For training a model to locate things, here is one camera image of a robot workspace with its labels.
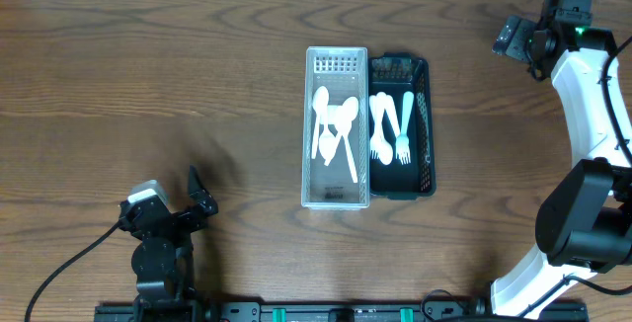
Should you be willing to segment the white plastic fork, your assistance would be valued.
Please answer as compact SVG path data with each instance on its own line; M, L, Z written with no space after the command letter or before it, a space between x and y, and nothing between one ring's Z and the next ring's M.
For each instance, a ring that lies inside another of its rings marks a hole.
M394 104L394 100L390 95L387 95L385 97L385 112L386 115L388 116L391 128L393 130L394 136L398 137L401 133L400 131L400 125L399 125L399 121L397 118L397 113L396 113L396 108L395 108L395 104Z
M380 111L377 105L377 100L376 100L375 95L370 95L368 101L369 101L369 108L371 110L371 115L373 119L373 133L369 140L370 156L372 159L378 159L379 152L380 152L380 149L379 149L380 136L379 136L379 129L378 129L378 125L380 124L380 118L379 118Z

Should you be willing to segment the mint green plastic fork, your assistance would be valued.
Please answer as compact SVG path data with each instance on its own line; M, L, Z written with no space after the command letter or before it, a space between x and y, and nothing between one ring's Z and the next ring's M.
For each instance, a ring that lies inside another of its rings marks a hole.
M408 137L408 127L414 104L414 94L407 91L402 99L402 119L400 134L396 138L396 156L402 165L411 163L410 140Z

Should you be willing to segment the white plastic spoon crosswise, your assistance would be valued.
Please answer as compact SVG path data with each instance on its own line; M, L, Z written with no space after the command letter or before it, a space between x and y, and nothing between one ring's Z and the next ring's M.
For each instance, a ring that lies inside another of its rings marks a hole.
M340 138L342 138L345 142L350 169L355 168L355 162L349 141L349 134L353 126L353 120L356 118L357 113L358 99L356 97L348 97L340 106L337 107L334 120L334 126L337 131L334 150L337 150Z

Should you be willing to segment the short white plastic spoon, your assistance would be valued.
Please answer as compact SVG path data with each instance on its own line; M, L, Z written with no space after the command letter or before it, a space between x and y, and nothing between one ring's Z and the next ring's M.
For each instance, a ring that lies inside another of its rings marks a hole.
M376 105L379 108L379 116L376 123L379 125L379 145L378 145L378 154L379 160L383 165L389 165L393 159L393 149L392 146L388 143L388 141L384 137L383 130L383 118L386 114L386 94L384 92L379 92L376 95L375 99Z

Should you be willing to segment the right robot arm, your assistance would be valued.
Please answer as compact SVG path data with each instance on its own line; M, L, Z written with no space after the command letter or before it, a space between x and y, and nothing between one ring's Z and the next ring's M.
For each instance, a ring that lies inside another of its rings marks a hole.
M593 0L544 0L532 22L508 17L496 54L550 80L565 115L572 169L541 205L535 244L471 317L480 320L573 321L577 307L557 298L580 283L611 296L630 294L591 281L631 263L631 120L618 82L612 31L592 25Z

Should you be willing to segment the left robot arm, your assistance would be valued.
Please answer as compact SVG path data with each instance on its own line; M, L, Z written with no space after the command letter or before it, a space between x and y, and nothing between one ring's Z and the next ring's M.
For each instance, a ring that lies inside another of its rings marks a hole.
M217 321L219 308L195 288L192 234L208 227L218 204L191 167L188 195L194 204L172 212L162 186L150 180L120 204L119 228L138 239L131 267L138 296L135 321Z

